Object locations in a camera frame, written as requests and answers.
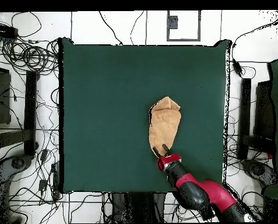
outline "black cable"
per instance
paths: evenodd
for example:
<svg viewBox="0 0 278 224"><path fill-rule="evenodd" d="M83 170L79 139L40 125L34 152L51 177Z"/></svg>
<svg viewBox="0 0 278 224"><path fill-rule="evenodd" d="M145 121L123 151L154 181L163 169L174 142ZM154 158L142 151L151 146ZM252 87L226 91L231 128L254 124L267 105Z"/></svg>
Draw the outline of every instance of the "black cable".
<svg viewBox="0 0 278 224"><path fill-rule="evenodd" d="M20 214L20 215L24 215L24 216L27 218L24 224L27 224L29 217L28 217L25 213L23 213L23 212L18 212L18 211L14 211L14 210L12 210L12 209L10 209L10 208L9 208L9 210L12 211L13 213L17 213L17 214Z"/></svg>
<svg viewBox="0 0 278 224"><path fill-rule="evenodd" d="M123 45L123 43L116 37L115 32L113 31L113 29L108 25L108 23L104 20L101 12L99 11L100 17L102 18L103 22L108 26L109 29L111 29L111 31L113 32L115 39L119 41L119 45Z"/></svg>
<svg viewBox="0 0 278 224"><path fill-rule="evenodd" d="M51 93L51 100L52 100L52 102L55 104L55 105L59 105L57 102L55 102L54 100L53 100L53 98L52 98L52 95L54 94L54 92L56 92L58 90L58 92L59 92L59 88L56 88L56 89L54 89L53 91L52 91L52 93Z"/></svg>
<svg viewBox="0 0 278 224"><path fill-rule="evenodd" d="M244 197L247 195L247 194L250 194L250 193L254 193L258 196L260 196L263 200L264 200L264 196L256 191L248 191L246 193L244 193L242 196L241 196L241 201L243 202L244 201Z"/></svg>
<svg viewBox="0 0 278 224"><path fill-rule="evenodd" d="M135 21L135 23L133 24L133 26L132 26L132 31L133 31L133 29L135 28L135 26L136 26L136 22L139 20L139 18L143 15L143 13L144 13L144 11L145 10L143 10L143 12L139 15L139 17L136 19L136 21Z"/></svg>
<svg viewBox="0 0 278 224"><path fill-rule="evenodd" d="M14 26L13 26L13 18L14 18L15 16L20 15L20 14L23 14L23 13L28 13L28 12L20 12L20 13L14 14L14 15L12 16L12 18L11 18L11 25L12 25L12 27L14 27ZM38 30L36 30L34 33L32 33L32 34L29 34L29 35L26 35L26 36L19 36L19 37L21 37L21 38L26 38L26 37L29 37L29 36L31 36L31 35L33 35L33 34L36 34L36 33L41 29L41 22L40 22L39 18L38 18L35 14L33 14L32 12L29 12L29 13L31 13L33 16L35 16L35 18L38 20L39 25L40 25L40 28L39 28Z"/></svg>
<svg viewBox="0 0 278 224"><path fill-rule="evenodd" d="M69 221L69 224L71 224L71 222L72 222L72 213L74 213L75 211L77 211L77 210L84 204L84 202L85 202L85 200L86 200L87 197L100 197L100 196L101 196L101 195L92 195L92 194L89 194L89 195L85 196L84 199L83 199L83 201L82 201L82 203L80 204L80 206L78 206L76 209L74 209L74 210L71 212L71 219L70 219L70 221Z"/></svg>
<svg viewBox="0 0 278 224"><path fill-rule="evenodd" d="M273 21L272 23L268 23L268 24L262 25L262 26L260 26L260 27L257 27L257 28L255 28L255 29L253 29L253 30L251 30L251 31L248 31L248 32L246 32L246 33L244 33L244 34L238 36L238 37L236 38L235 42L234 42L233 45L232 45L232 52L231 52L231 53L232 53L232 60L235 61L234 56L233 56L233 49L234 49L234 47L236 47L236 42L237 42L237 40L238 40L240 37L242 37L242 36L244 36L244 35L246 35L246 34L253 33L253 32L256 31L256 30L261 30L261 29L263 29L263 28L270 27L270 26L276 24L276 22L278 22L278 18L277 18L275 21Z"/></svg>

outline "black rectangle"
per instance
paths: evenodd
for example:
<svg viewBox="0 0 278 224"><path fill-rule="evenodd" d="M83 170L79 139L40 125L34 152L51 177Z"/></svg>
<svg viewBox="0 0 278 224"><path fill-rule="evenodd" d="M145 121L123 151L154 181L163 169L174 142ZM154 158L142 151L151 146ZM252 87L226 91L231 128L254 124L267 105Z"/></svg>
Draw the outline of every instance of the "black rectangle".
<svg viewBox="0 0 278 224"><path fill-rule="evenodd" d="M34 71L27 71L26 74L26 95L24 104L24 128L31 130L31 138L24 142L25 155L33 156L36 150L36 95L37 80L39 74Z"/></svg>
<svg viewBox="0 0 278 224"><path fill-rule="evenodd" d="M244 160L248 157L248 146L242 141L243 135L249 135L249 119L251 113L251 79L243 78L240 91L240 120L237 140L237 159Z"/></svg>

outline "beige fabric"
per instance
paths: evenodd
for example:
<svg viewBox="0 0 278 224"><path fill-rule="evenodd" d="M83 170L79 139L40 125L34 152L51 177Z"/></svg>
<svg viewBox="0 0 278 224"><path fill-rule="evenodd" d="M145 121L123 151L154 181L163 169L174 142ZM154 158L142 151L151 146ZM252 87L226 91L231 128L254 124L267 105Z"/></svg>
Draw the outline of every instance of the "beige fabric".
<svg viewBox="0 0 278 224"><path fill-rule="evenodd" d="M149 144L153 152L155 146L161 155L166 152L162 144L170 149L180 123L180 106L168 96L161 99L150 109Z"/></svg>

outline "metal frame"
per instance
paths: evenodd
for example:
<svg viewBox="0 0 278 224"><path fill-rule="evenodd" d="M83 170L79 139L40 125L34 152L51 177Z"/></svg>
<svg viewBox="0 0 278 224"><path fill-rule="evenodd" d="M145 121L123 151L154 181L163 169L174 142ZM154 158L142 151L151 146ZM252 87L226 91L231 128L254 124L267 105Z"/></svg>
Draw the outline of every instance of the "metal frame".
<svg viewBox="0 0 278 224"><path fill-rule="evenodd" d="M24 129L0 133L0 149L9 145L24 142L24 154L34 156L36 144L36 96L37 81L40 76L37 72L26 73L26 94L24 107Z"/></svg>
<svg viewBox="0 0 278 224"><path fill-rule="evenodd" d="M248 158L248 148L252 147L259 152L270 155L275 154L276 145L274 140L249 135L249 120L251 113L251 79L244 78L241 81L240 96L240 121L238 127L237 159Z"/></svg>
<svg viewBox="0 0 278 224"><path fill-rule="evenodd" d="M178 16L170 16L167 11L167 41L201 41L201 10L198 11L198 38L170 38L170 29L178 29Z"/></svg>

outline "black metal bracket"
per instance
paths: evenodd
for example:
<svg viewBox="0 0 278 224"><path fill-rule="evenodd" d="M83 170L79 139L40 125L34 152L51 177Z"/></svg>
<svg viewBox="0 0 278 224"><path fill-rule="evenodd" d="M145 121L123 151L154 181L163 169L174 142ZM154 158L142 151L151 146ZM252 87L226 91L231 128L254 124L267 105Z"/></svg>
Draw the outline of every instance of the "black metal bracket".
<svg viewBox="0 0 278 224"><path fill-rule="evenodd" d="M24 142L24 154L35 155L38 148L36 143L36 96L37 81L40 75L34 71L27 71L26 94L24 107L24 129L0 134L0 149L9 145Z"/></svg>
<svg viewBox="0 0 278 224"><path fill-rule="evenodd" d="M249 135L249 121L251 113L251 79L244 78L241 81L240 96L240 120L237 140L237 159L248 158L248 148L252 147L259 152L274 155L276 145L274 140Z"/></svg>

